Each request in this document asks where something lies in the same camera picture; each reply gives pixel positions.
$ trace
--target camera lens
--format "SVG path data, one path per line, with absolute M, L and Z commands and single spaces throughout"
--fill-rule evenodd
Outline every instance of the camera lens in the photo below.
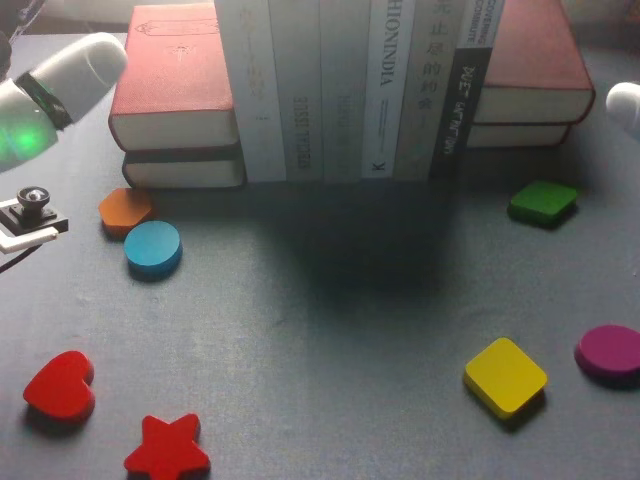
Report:
M 18 202 L 25 213 L 39 212 L 49 203 L 49 192 L 41 187 L 27 187 L 18 192 Z

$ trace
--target purple disc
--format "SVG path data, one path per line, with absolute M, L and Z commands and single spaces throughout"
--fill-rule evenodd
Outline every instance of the purple disc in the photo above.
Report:
M 640 370 L 640 333 L 619 325 L 589 330 L 575 351 L 576 362 L 594 377 L 624 379 Z

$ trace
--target blue circle block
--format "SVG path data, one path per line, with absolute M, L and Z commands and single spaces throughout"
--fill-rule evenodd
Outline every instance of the blue circle block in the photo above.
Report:
M 129 266 L 151 277 L 171 273 L 182 258 L 180 234 L 167 222 L 146 222 L 129 232 L 124 241 Z

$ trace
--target red book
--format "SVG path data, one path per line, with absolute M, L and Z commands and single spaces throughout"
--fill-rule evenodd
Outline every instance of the red book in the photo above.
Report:
M 474 124 L 570 124 L 595 90 L 561 0 L 506 0 Z
M 133 9 L 129 64 L 109 127 L 125 151 L 238 142 L 231 86 L 212 3 Z

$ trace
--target yellow square block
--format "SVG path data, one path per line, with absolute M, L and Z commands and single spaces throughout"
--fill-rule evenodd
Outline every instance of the yellow square block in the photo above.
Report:
M 547 374 L 508 338 L 498 338 L 471 360 L 464 383 L 506 420 L 547 384 Z

